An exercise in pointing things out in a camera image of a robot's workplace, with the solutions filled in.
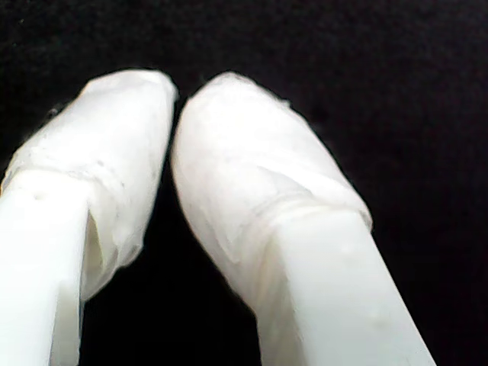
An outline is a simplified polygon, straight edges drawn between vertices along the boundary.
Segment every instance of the black background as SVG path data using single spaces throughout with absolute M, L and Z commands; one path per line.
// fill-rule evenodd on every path
M 0 27 L 2 169 L 97 75 L 167 72 L 178 116 L 241 72 L 291 101 L 367 201 L 438 366 L 488 364 L 485 1 L 0 1 Z M 82 366 L 259 364 L 252 313 L 193 240 L 168 164 L 142 255 L 84 326 Z

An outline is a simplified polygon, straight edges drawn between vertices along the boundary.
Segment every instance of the black fabric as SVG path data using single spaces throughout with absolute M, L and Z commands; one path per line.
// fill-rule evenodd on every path
M 488 364 L 485 1 L 0 1 L 0 27 L 3 169 L 97 75 L 167 72 L 177 117 L 241 72 L 291 101 L 367 201 L 438 366 Z M 193 239 L 166 164 L 142 255 L 86 305 L 80 365 L 169 359 L 259 364 L 252 313 Z

